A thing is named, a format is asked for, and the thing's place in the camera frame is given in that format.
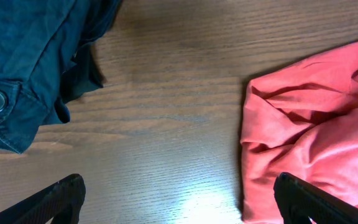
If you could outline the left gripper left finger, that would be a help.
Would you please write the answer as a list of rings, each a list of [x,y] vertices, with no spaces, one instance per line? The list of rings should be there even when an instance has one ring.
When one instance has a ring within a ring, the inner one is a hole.
[[[86,187],[79,174],[70,174],[0,212],[0,224],[77,224]]]

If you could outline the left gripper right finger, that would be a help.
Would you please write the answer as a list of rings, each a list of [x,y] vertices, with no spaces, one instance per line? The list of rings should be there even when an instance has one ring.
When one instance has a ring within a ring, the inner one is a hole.
[[[358,208],[288,172],[273,190],[284,224],[358,224]]]

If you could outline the red printed t-shirt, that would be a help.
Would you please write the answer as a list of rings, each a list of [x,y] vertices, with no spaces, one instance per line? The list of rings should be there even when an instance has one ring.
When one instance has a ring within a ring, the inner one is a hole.
[[[282,172],[358,208],[358,42],[251,80],[241,145],[245,223],[283,221]]]

